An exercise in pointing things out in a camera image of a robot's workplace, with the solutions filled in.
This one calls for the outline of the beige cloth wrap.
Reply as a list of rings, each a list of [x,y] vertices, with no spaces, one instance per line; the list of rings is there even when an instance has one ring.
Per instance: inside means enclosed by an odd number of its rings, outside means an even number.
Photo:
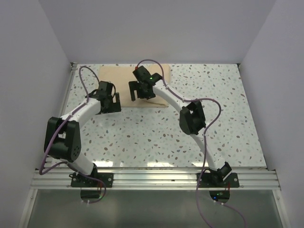
[[[129,82],[136,80],[133,75],[134,70],[135,65],[104,65],[99,68],[98,78],[115,85],[116,92],[120,96],[121,107],[167,108],[169,104],[159,96],[149,100],[139,98],[135,101],[131,100]]]

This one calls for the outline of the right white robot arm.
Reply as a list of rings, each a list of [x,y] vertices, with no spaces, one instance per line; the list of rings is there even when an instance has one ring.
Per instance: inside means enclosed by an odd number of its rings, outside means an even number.
[[[136,80],[129,82],[132,101],[136,98],[151,99],[158,95],[179,112],[181,130],[192,137],[204,153],[203,174],[198,177],[199,183],[205,181],[208,187],[222,187],[227,183],[232,168],[224,159],[217,159],[207,146],[209,125],[206,124],[206,117],[200,99],[183,99],[163,83],[163,77],[158,73],[151,75],[149,72],[140,73],[135,70],[133,75]]]

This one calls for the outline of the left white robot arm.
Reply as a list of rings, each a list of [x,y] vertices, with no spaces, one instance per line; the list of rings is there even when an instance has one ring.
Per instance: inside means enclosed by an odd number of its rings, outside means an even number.
[[[51,117],[47,122],[44,143],[44,157],[39,168],[39,174],[44,175],[54,167],[44,168],[47,156],[60,160],[70,169],[82,175],[82,181],[87,186],[98,183],[96,165],[88,160],[82,152],[81,128],[95,115],[117,113],[121,111],[120,96],[116,92],[96,89],[87,94],[83,103],[61,117]]]

